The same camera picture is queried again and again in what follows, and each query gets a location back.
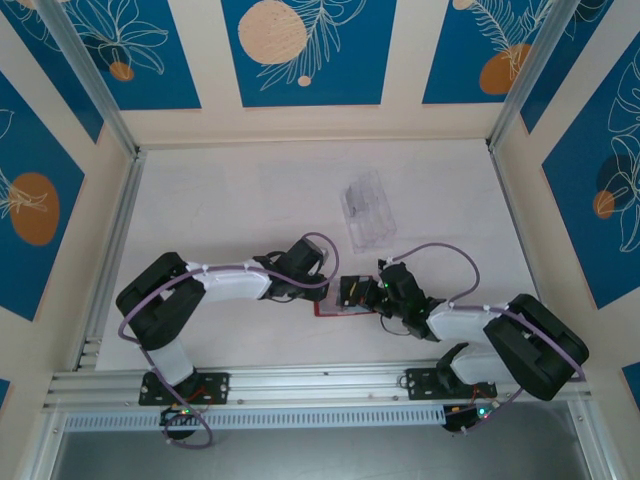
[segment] metal bar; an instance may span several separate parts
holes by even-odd
[[[540,28],[540,33],[533,42],[533,47],[524,62],[520,73],[507,94],[498,119],[489,133],[489,150],[498,148],[507,130],[520,114],[525,100],[540,77],[553,49],[562,37],[564,29],[571,20],[580,0],[563,0],[554,2],[549,16]]]
[[[131,158],[135,157],[137,146],[133,135],[120,115],[120,109],[102,75],[67,17],[64,7],[56,0],[33,0],[33,3],[100,115],[111,127],[122,148]]]
[[[104,326],[101,325],[107,318],[109,304],[113,296],[120,259],[127,239],[129,224],[135,206],[138,188],[142,179],[146,155],[138,156],[131,164],[127,179],[125,180],[120,196],[120,203],[113,219],[107,249],[101,262],[100,275],[91,294],[91,301],[86,318],[84,319],[84,334],[77,339],[73,363],[68,365],[69,370],[77,368],[80,358],[86,347],[86,338],[102,336]]]
[[[63,430],[67,423],[67,414],[53,412],[40,414],[38,419],[40,436],[35,442],[33,452],[20,472],[21,480],[49,480],[53,473]]]
[[[405,405],[369,408],[304,408],[270,410],[207,410],[207,423],[217,431],[276,428],[346,428],[443,425],[442,405]],[[69,415],[65,432],[157,432],[158,412],[104,412]],[[195,419],[172,430],[203,429]]]
[[[303,408],[381,405],[446,405],[468,399],[410,401],[399,380],[408,368],[432,368],[435,362],[366,365],[204,369],[231,374],[228,404],[218,408]],[[55,374],[45,400],[45,411],[157,410],[137,405],[144,371],[65,372]],[[505,400],[518,386],[497,385]],[[554,399],[589,396],[586,384],[569,384]],[[523,394],[521,401],[536,401]]]
[[[623,473],[622,464],[613,454],[610,440],[605,438],[602,420],[596,414],[595,402],[577,399],[567,404],[591,478],[593,480],[630,478]]]

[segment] purple cable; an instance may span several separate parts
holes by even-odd
[[[320,287],[324,287],[325,285],[328,285],[335,278],[335,276],[338,273],[338,269],[340,268],[340,256],[338,254],[338,247],[336,247],[336,244],[333,242],[333,240],[331,240],[329,237],[327,237],[323,233],[309,232],[309,233],[305,233],[302,236],[302,238],[307,238],[307,237],[320,237],[320,238],[326,240],[327,243],[329,243],[329,245],[331,246],[331,248],[333,250],[333,253],[334,253],[335,257],[336,257],[336,265],[333,268],[333,272],[331,272],[331,275],[329,275],[322,282],[314,283],[314,284],[301,283],[301,282],[293,280],[292,278],[289,278],[289,277],[287,277],[285,275],[282,275],[281,273],[272,272],[270,270],[266,270],[264,268],[259,268],[259,267],[245,267],[244,265],[221,265],[221,266],[208,267],[206,270],[203,269],[203,268],[198,268],[198,269],[192,270],[190,272],[183,273],[182,275],[179,275],[176,278],[173,278],[173,279],[169,280],[164,285],[159,286],[153,292],[151,292],[149,295],[147,295],[139,304],[137,304],[135,307],[133,307],[133,309],[129,312],[129,314],[126,317],[124,317],[124,320],[122,320],[122,323],[120,323],[120,326],[118,327],[118,336],[120,338],[122,338],[123,340],[135,343],[136,345],[140,345],[140,342],[138,341],[137,338],[131,337],[131,336],[126,335],[124,333],[124,329],[127,327],[127,325],[129,325],[129,322],[131,322],[131,320],[133,320],[133,318],[138,313],[140,313],[140,311],[144,307],[146,307],[149,304],[149,302],[151,302],[154,298],[156,298],[162,292],[164,292],[165,290],[170,289],[174,285],[182,282],[183,280],[186,280],[187,278],[191,278],[191,277],[193,277],[195,275],[199,275],[201,273],[205,273],[206,274],[207,272],[221,272],[221,271],[229,271],[229,270],[247,270],[249,272],[265,273],[265,274],[270,275],[272,277],[279,278],[280,280],[284,280],[285,282],[288,282],[291,285],[299,287],[299,288],[312,289],[312,288],[320,288]],[[175,418],[178,418],[180,416],[180,415],[176,415],[175,417],[172,417],[164,427],[163,434],[164,434],[165,438],[167,439],[167,442],[169,444],[171,444],[171,445],[175,445],[177,447],[186,448],[186,449],[190,449],[190,450],[202,450],[202,449],[208,448],[211,445],[213,445],[213,432],[211,431],[211,427],[209,426],[207,421],[204,419],[204,417],[200,414],[200,412],[198,410],[192,408],[191,405],[189,405],[189,403],[178,392],[175,391],[175,389],[169,384],[169,382],[167,382],[167,380],[164,378],[164,376],[162,375],[160,370],[158,370],[158,368],[156,367],[155,362],[149,356],[147,351],[145,349],[143,349],[142,347],[140,347],[140,351],[142,352],[144,357],[147,359],[147,362],[149,362],[149,365],[151,365],[151,371],[153,373],[155,373],[155,375],[158,377],[158,380],[160,380],[160,383],[162,383],[162,385],[167,389],[167,391],[169,391],[171,393],[171,395],[173,395],[174,398],[183,407],[185,407],[187,410],[191,410],[192,411],[193,416],[202,424],[202,426],[207,431],[207,435],[208,435],[207,442],[203,443],[201,445],[189,445],[189,444],[185,444],[185,443],[178,443],[178,442],[172,440],[171,438],[169,438],[169,426],[173,423]]]
[[[457,295],[454,295],[453,297],[451,297],[449,299],[450,302],[455,302],[456,300],[460,300],[461,298],[466,297],[470,293],[473,293],[476,290],[476,288],[478,288],[478,285],[480,285],[480,269],[478,268],[478,265],[473,260],[473,258],[471,258],[471,255],[469,255],[467,252],[465,252],[461,248],[458,248],[455,245],[451,245],[449,243],[444,243],[444,242],[429,242],[429,243],[425,243],[425,244],[420,245],[419,247],[414,248],[413,250],[409,250],[407,253],[403,253],[402,255],[399,255],[397,257],[393,257],[393,260],[394,261],[403,260],[403,259],[407,258],[409,255],[413,255],[414,253],[422,250],[423,248],[427,248],[427,247],[448,248],[449,250],[453,250],[454,252],[459,253],[460,255],[462,255],[464,258],[467,259],[467,261],[473,267],[474,273],[476,274],[476,281],[474,282],[473,286],[471,288],[469,288],[469,289],[467,289],[467,290],[465,290],[463,292],[460,292]]]
[[[467,310],[467,311],[485,312],[488,309],[490,312],[499,313],[501,315],[506,315],[507,317],[515,320],[516,322],[518,322],[519,324],[521,324],[522,326],[524,326],[525,328],[530,330],[531,333],[533,333],[538,338],[540,338],[543,342],[545,342],[547,345],[549,345],[549,347],[551,347],[558,355],[560,355],[560,357],[565,362],[567,362],[571,366],[571,368],[573,368],[578,373],[578,376],[580,377],[580,380],[582,380],[582,381],[586,380],[586,377],[584,375],[584,370],[582,369],[582,367],[580,365],[578,365],[578,362],[576,362],[573,358],[571,358],[571,356],[567,352],[565,352],[562,349],[562,347],[560,347],[560,345],[558,345],[556,342],[554,342],[551,337],[549,337],[546,333],[544,333],[542,330],[540,330],[538,327],[536,327],[534,324],[532,324],[526,318],[524,318],[524,316],[522,314],[515,314],[513,312],[510,312],[509,310],[505,310],[503,308],[497,308],[497,307],[487,307],[487,308],[485,308],[484,306],[481,306],[481,305],[463,305],[463,306],[458,307],[458,306],[453,305],[452,302],[450,302],[449,304],[451,305],[451,308],[453,308],[454,310]],[[464,433],[466,435],[467,433],[471,432],[472,430],[475,430],[475,429],[481,427],[482,425],[484,425],[485,423],[487,423],[503,407],[513,403],[513,401],[516,398],[518,398],[518,396],[520,396],[520,394],[523,392],[523,390],[524,390],[523,388],[520,388],[506,402],[502,403],[500,405],[500,407],[498,407],[496,410],[494,410],[493,413],[489,415],[489,417],[487,417],[486,419],[476,423],[472,427],[469,427],[465,431],[460,432],[460,433]]]
[[[500,406],[498,408],[496,408],[491,414],[489,414],[489,416],[487,418],[485,418],[484,420],[480,420],[478,423],[476,423],[475,425],[472,425],[469,428],[466,428],[464,430],[461,430],[460,432],[457,432],[458,434],[463,434],[466,435],[469,432],[472,432],[474,430],[477,430],[478,428],[480,428],[482,425],[489,423],[489,421],[491,419],[493,419],[493,417],[495,417],[495,415],[502,410],[504,407],[506,407],[507,405],[511,405],[516,398],[518,398],[520,396],[520,394],[524,391],[523,388],[520,388],[516,393],[514,393],[513,395],[511,395],[511,397],[509,397],[504,403],[501,403]]]
[[[453,305],[452,308],[454,310],[486,311],[486,308],[480,305],[464,305],[460,307]],[[507,317],[515,320],[520,325],[530,330],[531,333],[533,333],[544,343],[549,345],[549,347],[551,347],[565,362],[567,362],[571,366],[571,368],[573,368],[577,372],[580,380],[582,380],[583,382],[586,381],[584,370],[582,370],[582,367],[578,365],[578,362],[576,362],[567,352],[565,352],[560,345],[554,342],[551,337],[549,337],[546,333],[544,333],[542,330],[540,330],[538,327],[524,318],[522,314],[515,314],[513,312],[510,312],[509,310],[504,310],[497,307],[489,307],[488,309],[490,312],[506,315]]]

